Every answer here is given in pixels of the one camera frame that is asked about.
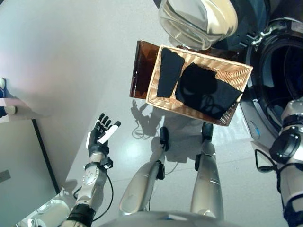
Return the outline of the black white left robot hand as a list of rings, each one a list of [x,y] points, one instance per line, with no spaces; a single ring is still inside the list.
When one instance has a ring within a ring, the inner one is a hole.
[[[91,162],[101,162],[108,153],[108,140],[121,126],[120,121],[112,123],[110,118],[102,113],[87,135],[86,148]]]

